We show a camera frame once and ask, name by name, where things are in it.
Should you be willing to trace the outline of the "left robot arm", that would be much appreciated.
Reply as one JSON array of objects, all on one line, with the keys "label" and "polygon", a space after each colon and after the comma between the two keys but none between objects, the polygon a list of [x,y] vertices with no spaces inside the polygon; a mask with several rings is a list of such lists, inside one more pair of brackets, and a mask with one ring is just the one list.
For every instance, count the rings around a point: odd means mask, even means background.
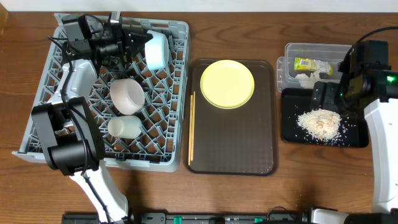
[{"label": "left robot arm", "polygon": [[49,101],[31,111],[45,161],[83,189],[100,223],[132,223],[129,201],[104,164],[105,143],[87,101],[102,65],[131,62],[158,34],[107,23],[96,37],[85,21],[64,28],[65,38],[49,37],[62,51],[62,78]]}]

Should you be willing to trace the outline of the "rice food waste pile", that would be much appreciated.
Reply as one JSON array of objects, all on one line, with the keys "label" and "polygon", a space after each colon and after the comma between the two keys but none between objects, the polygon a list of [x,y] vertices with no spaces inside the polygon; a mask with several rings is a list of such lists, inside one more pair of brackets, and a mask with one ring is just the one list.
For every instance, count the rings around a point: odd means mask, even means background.
[{"label": "rice food waste pile", "polygon": [[329,110],[311,110],[297,117],[297,126],[304,132],[305,141],[315,144],[344,146],[348,140],[348,133],[358,125],[350,117],[343,117],[337,112]]}]

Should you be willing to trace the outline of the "light blue bowl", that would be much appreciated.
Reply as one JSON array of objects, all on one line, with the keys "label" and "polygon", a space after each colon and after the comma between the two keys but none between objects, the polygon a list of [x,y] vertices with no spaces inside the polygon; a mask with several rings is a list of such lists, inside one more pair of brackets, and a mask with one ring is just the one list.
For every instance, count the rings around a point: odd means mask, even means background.
[{"label": "light blue bowl", "polygon": [[144,47],[147,67],[152,71],[163,69],[169,62],[168,40],[164,34],[153,30],[148,30],[147,34],[152,36]]}]

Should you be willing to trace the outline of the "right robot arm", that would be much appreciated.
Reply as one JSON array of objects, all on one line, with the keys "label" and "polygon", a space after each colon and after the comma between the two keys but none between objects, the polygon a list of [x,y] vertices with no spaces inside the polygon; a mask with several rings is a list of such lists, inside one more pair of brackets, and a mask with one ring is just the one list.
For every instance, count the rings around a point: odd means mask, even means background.
[{"label": "right robot arm", "polygon": [[312,107],[362,112],[371,138],[374,193],[371,213],[311,211],[312,223],[397,223],[397,72],[364,70],[340,83],[316,82]]}]

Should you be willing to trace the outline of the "green snack wrapper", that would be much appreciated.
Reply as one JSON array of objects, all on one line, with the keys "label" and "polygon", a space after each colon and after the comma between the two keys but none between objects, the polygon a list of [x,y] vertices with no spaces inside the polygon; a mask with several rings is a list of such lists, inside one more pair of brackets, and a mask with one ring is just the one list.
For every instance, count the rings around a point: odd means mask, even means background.
[{"label": "green snack wrapper", "polygon": [[333,67],[330,63],[309,58],[295,57],[294,70],[311,72],[319,71],[320,73],[325,73],[327,75],[333,74]]}]

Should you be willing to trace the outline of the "white cup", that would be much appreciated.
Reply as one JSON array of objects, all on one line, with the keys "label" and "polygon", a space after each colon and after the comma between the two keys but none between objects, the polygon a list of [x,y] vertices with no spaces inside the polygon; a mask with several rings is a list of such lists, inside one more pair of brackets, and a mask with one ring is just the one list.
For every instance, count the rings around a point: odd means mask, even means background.
[{"label": "white cup", "polygon": [[137,116],[119,116],[109,120],[108,132],[117,138],[135,139],[142,133],[140,127]]}]

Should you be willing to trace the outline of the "white tissue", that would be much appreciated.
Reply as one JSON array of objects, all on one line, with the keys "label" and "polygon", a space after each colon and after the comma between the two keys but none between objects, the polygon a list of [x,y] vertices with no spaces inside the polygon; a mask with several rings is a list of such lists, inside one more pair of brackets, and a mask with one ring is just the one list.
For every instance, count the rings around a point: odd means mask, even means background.
[{"label": "white tissue", "polygon": [[296,79],[304,89],[313,89],[314,84],[321,80],[319,71],[313,72],[309,76],[305,73],[297,74]]}]

